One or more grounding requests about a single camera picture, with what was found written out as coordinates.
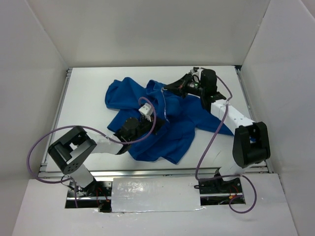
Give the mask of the blue zip-up fleece jacket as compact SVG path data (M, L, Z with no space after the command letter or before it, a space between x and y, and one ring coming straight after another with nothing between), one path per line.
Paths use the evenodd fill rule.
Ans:
M105 94L108 109L119 112L107 128L116 132L130 118L140 118L138 100L145 97L154 105L157 117L164 125L157 134L151 134L145 140L132 144L129 154L134 160L154 162L160 157L178 164L188 151L195 129L215 132L220 120L208 113L201 106L200 99L188 95L182 99L168 91L163 91L164 84L150 80L142 87L132 78L114 80Z

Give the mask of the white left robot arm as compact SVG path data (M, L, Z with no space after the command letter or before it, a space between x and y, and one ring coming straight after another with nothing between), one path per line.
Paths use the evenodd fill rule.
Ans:
M140 119L128 118L120 129L114 133L113 140L131 142L147 134L155 123L153 135L165 124L165 120L157 117L148 120L145 116ZM73 178L79 190L85 196L103 194L109 196L105 187L93 177L85 167L84 161L92 153L108 153L121 155L131 149L131 144L120 144L110 141L102 135L87 134L82 126L76 126L51 144L48 153L55 161L61 172Z

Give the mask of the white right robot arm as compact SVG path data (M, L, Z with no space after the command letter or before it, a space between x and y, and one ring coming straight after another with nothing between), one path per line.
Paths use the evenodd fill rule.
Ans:
M222 79L211 69L195 67L179 80L165 85L164 90L181 98L195 95L200 98L201 106L220 120L209 145L212 145L219 130L225 125L233 134L232 158L217 169L212 178L200 178L199 170L195 178L199 184L211 184L219 192L226 192L231 182L244 177L247 168L269 159L271 156L267 126L256 122L230 104L233 95L225 97L218 91L217 82Z

